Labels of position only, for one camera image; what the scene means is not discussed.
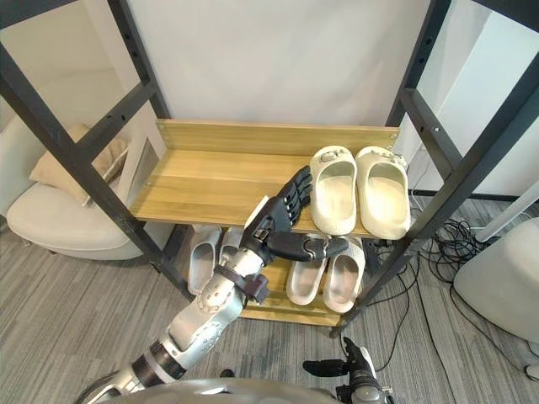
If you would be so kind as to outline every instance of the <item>wooden shelf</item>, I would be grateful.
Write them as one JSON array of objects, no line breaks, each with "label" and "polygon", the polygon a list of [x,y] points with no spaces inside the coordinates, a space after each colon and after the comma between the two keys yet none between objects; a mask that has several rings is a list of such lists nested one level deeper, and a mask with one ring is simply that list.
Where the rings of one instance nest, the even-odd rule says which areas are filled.
[{"label": "wooden shelf", "polygon": [[[159,120],[169,147],[131,206],[144,221],[243,226],[265,196],[276,194],[323,146],[356,153],[391,147],[398,128],[241,125]],[[353,231],[371,237],[359,220]],[[307,207],[295,231],[318,232]]]}]

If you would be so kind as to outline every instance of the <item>white armchair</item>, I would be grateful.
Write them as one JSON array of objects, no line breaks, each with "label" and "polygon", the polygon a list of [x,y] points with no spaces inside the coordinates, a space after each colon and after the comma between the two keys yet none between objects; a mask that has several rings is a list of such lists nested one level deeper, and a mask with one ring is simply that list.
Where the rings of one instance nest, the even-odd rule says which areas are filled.
[{"label": "white armchair", "polygon": [[[81,72],[39,89],[41,97],[65,128],[91,127],[123,96],[114,71]],[[119,137],[130,142],[121,175],[111,188],[129,206],[157,157],[146,139],[128,124]],[[129,259],[141,251],[95,204],[82,207],[61,189],[29,180],[45,148],[26,124],[15,116],[1,134],[2,192],[0,214],[13,232],[48,250],[89,259]],[[163,247],[173,225],[147,223],[145,229]]]}]

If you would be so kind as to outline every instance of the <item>white wall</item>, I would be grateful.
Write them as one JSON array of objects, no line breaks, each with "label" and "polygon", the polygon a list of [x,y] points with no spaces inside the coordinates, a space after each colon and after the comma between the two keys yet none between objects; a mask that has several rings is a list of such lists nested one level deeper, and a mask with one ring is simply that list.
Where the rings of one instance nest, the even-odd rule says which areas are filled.
[{"label": "white wall", "polygon": [[130,0],[174,118],[383,125],[426,0]]},{"label": "white wall", "polygon": [[[37,88],[74,72],[112,68],[81,2],[3,29],[1,40]],[[0,130],[12,116],[2,100]]]},{"label": "white wall", "polygon": [[[466,63],[437,109],[438,119],[464,155],[539,51],[539,34],[491,13]],[[539,178],[539,120],[524,134],[475,192],[520,195]],[[429,158],[419,150],[410,166],[411,187]],[[442,185],[434,164],[418,189]]]}]

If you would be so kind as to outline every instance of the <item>gray carpet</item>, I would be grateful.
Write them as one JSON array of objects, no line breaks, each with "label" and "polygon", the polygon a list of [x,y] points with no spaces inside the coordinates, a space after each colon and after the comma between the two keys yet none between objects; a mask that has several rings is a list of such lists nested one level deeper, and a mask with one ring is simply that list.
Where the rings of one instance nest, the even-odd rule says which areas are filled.
[{"label": "gray carpet", "polygon": [[[456,217],[483,226],[507,205],[469,200]],[[528,211],[539,215],[536,206]],[[434,279],[425,265],[421,263],[419,287],[456,401],[538,403],[539,382],[507,365],[454,309],[447,286]],[[379,297],[400,287],[393,280]],[[398,404],[452,403],[416,288],[410,297],[397,348],[379,380],[394,389]],[[368,347],[375,366],[389,355],[405,302],[402,295],[367,309],[344,333]],[[141,259],[113,263],[52,255],[34,245],[26,247],[3,226],[0,402],[72,402],[92,380],[135,359],[185,304],[180,293]],[[478,323],[514,363],[539,364],[524,341],[481,320]],[[302,369],[302,361],[339,357],[339,342],[328,338],[327,328],[240,319],[188,377],[216,377],[222,369],[232,368],[242,377],[334,391],[347,380],[312,377]]]}]

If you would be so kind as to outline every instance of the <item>slide sandal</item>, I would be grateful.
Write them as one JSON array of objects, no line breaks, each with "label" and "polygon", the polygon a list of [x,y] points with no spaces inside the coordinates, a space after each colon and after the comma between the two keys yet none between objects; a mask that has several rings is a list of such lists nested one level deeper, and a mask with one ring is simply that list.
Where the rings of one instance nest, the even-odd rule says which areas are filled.
[{"label": "slide sandal", "polygon": [[357,166],[350,151],[327,146],[311,159],[311,216],[318,229],[340,236],[355,227]]},{"label": "slide sandal", "polygon": [[[309,236],[323,238],[320,234],[309,234]],[[286,294],[292,303],[305,306],[314,300],[327,263],[327,258],[307,263],[297,261],[292,263],[288,281],[286,282]]]},{"label": "slide sandal", "polygon": [[239,249],[242,241],[243,230],[230,227],[222,238],[221,252],[219,253],[219,263],[223,265],[225,261],[230,261]]},{"label": "slide sandal", "polygon": [[376,237],[402,238],[410,228],[406,162],[377,146],[361,149],[355,162],[363,226]]},{"label": "slide sandal", "polygon": [[345,313],[354,305],[361,290],[365,270],[365,254],[359,237],[345,237],[348,248],[329,259],[328,277],[323,286],[323,302],[338,313]]},{"label": "slide sandal", "polygon": [[189,243],[189,279],[187,287],[192,295],[199,295],[213,276],[216,266],[216,244],[221,237],[221,228],[193,226],[195,234]]}]

